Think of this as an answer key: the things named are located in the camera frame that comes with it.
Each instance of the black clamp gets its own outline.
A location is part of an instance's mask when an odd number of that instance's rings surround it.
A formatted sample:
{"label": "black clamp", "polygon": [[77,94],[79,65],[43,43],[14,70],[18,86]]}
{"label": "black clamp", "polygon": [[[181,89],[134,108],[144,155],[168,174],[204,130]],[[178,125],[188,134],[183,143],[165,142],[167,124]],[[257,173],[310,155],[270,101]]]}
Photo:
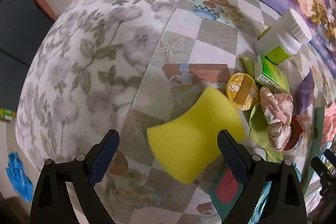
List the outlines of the black clamp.
{"label": "black clamp", "polygon": [[[249,222],[266,181],[272,181],[272,186],[258,223],[306,223],[305,202],[290,160],[278,164],[250,155],[226,130],[219,132],[217,143],[234,177],[245,187],[224,224]],[[60,164],[47,159],[36,185],[30,223],[79,224],[67,191],[68,181],[73,183],[90,224],[115,224],[93,187],[102,180],[118,146],[119,133],[110,130],[87,155]]]}
{"label": "black clamp", "polygon": [[265,161],[258,154],[251,155],[227,130],[219,132],[217,143],[236,181],[244,185],[241,196],[223,224],[248,223],[267,181],[272,181],[272,184],[258,223],[307,223],[300,182],[290,160],[275,163]]}
{"label": "black clamp", "polygon": [[66,181],[72,182],[78,201],[90,224],[115,224],[97,196],[100,182],[119,146],[119,133],[110,130],[103,140],[73,161],[44,162],[31,205],[31,224],[79,224],[72,207]]}
{"label": "black clamp", "polygon": [[[336,167],[336,156],[329,150],[326,149],[323,153],[327,160]],[[320,182],[322,185],[322,190],[320,195],[322,196],[321,207],[319,215],[317,215],[316,221],[314,223],[335,223],[336,221],[336,176],[331,175],[328,168],[321,162],[318,157],[314,157],[310,162],[311,167],[320,177]]]}

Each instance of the white plastic bottle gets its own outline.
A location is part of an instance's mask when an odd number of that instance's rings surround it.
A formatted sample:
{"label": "white plastic bottle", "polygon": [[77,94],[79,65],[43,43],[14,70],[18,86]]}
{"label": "white plastic bottle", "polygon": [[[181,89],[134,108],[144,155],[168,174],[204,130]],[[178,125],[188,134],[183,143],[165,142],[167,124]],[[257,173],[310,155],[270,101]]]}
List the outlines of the white plastic bottle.
{"label": "white plastic bottle", "polygon": [[258,37],[257,54],[278,65],[296,54],[302,44],[311,40],[311,33],[304,19],[293,9],[284,13],[272,26]]}

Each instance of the pink cloth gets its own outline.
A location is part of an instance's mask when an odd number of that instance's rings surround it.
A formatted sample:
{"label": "pink cloth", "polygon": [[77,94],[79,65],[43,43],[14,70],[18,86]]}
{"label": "pink cloth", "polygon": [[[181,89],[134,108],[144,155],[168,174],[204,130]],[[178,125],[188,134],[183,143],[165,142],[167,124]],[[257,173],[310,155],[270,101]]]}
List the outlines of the pink cloth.
{"label": "pink cloth", "polygon": [[321,145],[332,141],[336,134],[336,103],[332,102],[324,111]]}
{"label": "pink cloth", "polygon": [[260,104],[267,120],[271,146],[281,152],[291,136],[293,97],[287,93],[273,95],[268,88],[261,88]]}

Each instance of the crumpled fabric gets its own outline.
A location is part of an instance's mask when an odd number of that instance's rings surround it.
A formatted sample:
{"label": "crumpled fabric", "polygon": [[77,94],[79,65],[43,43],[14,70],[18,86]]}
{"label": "crumpled fabric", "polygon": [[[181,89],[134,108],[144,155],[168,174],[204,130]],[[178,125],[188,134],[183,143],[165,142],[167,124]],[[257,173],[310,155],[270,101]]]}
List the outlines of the crumpled fabric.
{"label": "crumpled fabric", "polygon": [[33,184],[26,176],[23,164],[18,157],[18,153],[10,153],[8,155],[8,167],[6,173],[13,188],[18,192],[24,200],[33,201]]}
{"label": "crumpled fabric", "polygon": [[332,102],[324,111],[321,145],[331,142],[336,134],[336,103]]}
{"label": "crumpled fabric", "polygon": [[293,97],[287,93],[273,95],[268,88],[263,87],[260,89],[260,104],[268,124],[271,146],[281,152],[291,136]]}

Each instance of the yellow sponge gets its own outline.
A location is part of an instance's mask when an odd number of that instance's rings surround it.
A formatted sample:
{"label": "yellow sponge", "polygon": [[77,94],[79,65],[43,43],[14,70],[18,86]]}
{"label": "yellow sponge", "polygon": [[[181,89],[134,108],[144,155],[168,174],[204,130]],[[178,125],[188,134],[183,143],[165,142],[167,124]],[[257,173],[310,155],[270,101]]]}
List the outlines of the yellow sponge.
{"label": "yellow sponge", "polygon": [[217,135],[222,129],[237,142],[245,139],[237,110],[223,93],[208,86],[184,115],[148,128],[147,138],[164,169],[174,179],[189,184],[221,154]]}

